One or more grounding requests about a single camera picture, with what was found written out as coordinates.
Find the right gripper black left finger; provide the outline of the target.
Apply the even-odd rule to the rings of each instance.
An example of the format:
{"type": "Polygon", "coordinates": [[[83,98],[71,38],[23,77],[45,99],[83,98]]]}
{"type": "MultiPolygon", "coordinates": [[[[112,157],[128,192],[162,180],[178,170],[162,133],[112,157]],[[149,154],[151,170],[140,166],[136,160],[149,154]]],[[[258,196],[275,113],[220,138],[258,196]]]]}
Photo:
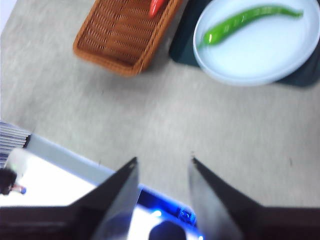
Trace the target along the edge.
{"type": "Polygon", "coordinates": [[[66,206],[0,210],[2,240],[124,240],[139,198],[136,157],[98,187],[66,206]]]}

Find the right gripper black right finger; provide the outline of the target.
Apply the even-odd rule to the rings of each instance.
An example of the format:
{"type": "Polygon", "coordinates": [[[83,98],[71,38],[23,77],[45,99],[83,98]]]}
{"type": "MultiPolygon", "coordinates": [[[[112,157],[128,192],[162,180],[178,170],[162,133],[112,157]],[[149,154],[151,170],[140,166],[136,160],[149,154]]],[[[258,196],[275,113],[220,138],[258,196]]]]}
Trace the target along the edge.
{"type": "Polygon", "coordinates": [[[195,157],[188,169],[196,224],[206,240],[318,240],[317,207],[264,206],[195,157]]]}

